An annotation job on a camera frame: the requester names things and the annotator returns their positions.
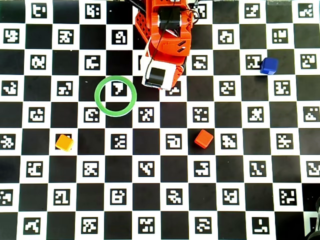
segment green plastic ring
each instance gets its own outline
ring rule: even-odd
[[[131,95],[132,95],[132,98],[131,98],[131,101],[129,103],[128,106],[126,106],[126,108],[120,110],[120,111],[112,111],[112,110],[109,110],[107,109],[101,102],[101,99],[100,99],[100,94],[101,94],[101,91],[102,89],[104,88],[104,86],[108,83],[108,82],[111,82],[111,81],[119,81],[119,82],[122,82],[124,84],[126,84],[130,90],[131,90]],[[106,114],[107,116],[109,117],[122,117],[126,114],[128,114],[132,108],[134,107],[136,101],[137,101],[137,90],[134,86],[134,84],[128,80],[127,78],[123,77],[123,76],[109,76],[105,79],[103,79],[99,84],[98,86],[96,86],[96,89],[94,91],[94,101],[96,103],[96,105],[98,106],[98,108],[104,113]]]

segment checkerboard floor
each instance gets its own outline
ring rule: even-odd
[[[281,3],[200,2],[186,70],[159,91],[141,84],[126,2],[0,1],[0,240],[304,239],[320,197],[320,11]],[[275,75],[260,74],[267,56]],[[137,90],[119,118],[94,102],[113,75]],[[130,99],[120,82],[101,95],[112,110]]]

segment orange cube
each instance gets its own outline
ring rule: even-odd
[[[212,139],[214,139],[214,136],[206,130],[202,129],[194,142],[203,149],[206,149],[211,143]]]
[[[66,135],[63,135],[63,134],[60,135],[60,137],[55,143],[55,146],[58,149],[61,149],[66,152],[69,152],[73,145],[74,145],[74,141],[70,137],[67,137]]]

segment blue cube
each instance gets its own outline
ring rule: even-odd
[[[266,57],[261,63],[260,73],[268,75],[275,74],[278,69],[278,63],[278,59]]]

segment yellow cube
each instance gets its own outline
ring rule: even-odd
[[[58,149],[61,149],[63,151],[69,152],[74,145],[74,141],[67,137],[66,135],[61,134],[58,141],[56,141],[55,146]]]

